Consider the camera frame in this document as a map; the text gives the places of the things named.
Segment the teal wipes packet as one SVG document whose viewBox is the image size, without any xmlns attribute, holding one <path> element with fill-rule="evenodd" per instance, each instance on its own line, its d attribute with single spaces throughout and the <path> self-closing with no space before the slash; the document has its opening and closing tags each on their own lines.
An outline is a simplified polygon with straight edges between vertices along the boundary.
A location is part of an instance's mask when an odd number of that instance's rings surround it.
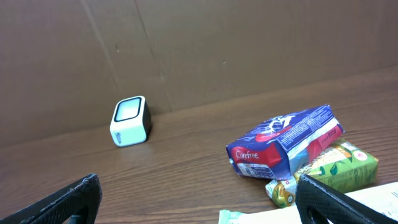
<svg viewBox="0 0 398 224">
<path fill-rule="evenodd" d="M 239 224 L 239 218 L 244 215 L 242 212 L 220 210 L 218 224 Z"/>
</svg>

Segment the white tube gold cap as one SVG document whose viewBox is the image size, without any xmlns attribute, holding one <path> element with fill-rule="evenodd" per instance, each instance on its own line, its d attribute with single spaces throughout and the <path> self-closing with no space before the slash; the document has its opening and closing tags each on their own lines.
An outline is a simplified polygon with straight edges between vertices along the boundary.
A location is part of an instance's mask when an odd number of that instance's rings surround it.
<svg viewBox="0 0 398 224">
<path fill-rule="evenodd" d="M 397 221 L 397 182 L 346 194 L 363 205 Z M 301 224 L 297 207 L 241 215 L 239 224 Z"/>
</svg>

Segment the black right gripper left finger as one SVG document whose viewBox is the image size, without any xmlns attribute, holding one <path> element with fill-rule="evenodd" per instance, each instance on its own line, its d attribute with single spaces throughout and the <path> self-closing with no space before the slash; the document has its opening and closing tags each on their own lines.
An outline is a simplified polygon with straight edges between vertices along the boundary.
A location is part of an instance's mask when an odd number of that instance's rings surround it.
<svg viewBox="0 0 398 224">
<path fill-rule="evenodd" d="M 90 223 L 94 224 L 102 199 L 97 174 L 88 174 L 28 207 L 1 220 L 1 223 Z"/>
</svg>

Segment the red purple pad package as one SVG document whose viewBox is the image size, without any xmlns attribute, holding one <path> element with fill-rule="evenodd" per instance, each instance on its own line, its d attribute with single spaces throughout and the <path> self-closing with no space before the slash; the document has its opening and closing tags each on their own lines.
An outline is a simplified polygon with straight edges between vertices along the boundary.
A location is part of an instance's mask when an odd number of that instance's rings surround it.
<svg viewBox="0 0 398 224">
<path fill-rule="evenodd" d="M 263 121 L 226 146 L 238 175 L 288 179 L 344 133 L 329 105 Z"/>
</svg>

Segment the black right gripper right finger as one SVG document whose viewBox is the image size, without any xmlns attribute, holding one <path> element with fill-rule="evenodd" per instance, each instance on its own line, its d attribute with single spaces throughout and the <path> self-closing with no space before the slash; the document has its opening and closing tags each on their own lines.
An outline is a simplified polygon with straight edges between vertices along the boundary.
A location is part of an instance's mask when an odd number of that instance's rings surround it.
<svg viewBox="0 0 398 224">
<path fill-rule="evenodd" d="M 295 203 L 305 224 L 397 224 L 396 220 L 305 174 L 299 178 Z"/>
</svg>

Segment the green yellow juice carton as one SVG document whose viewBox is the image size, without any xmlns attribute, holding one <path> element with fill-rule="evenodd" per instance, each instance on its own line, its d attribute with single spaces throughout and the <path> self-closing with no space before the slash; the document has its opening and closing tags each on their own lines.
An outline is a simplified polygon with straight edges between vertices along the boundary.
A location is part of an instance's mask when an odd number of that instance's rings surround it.
<svg viewBox="0 0 398 224">
<path fill-rule="evenodd" d="M 376 181 L 379 160 L 359 147 L 341 139 L 333 142 L 311 163 L 285 180 L 272 180 L 266 193 L 280 208 L 295 205 L 296 189 L 302 174 L 347 193 Z"/>
</svg>

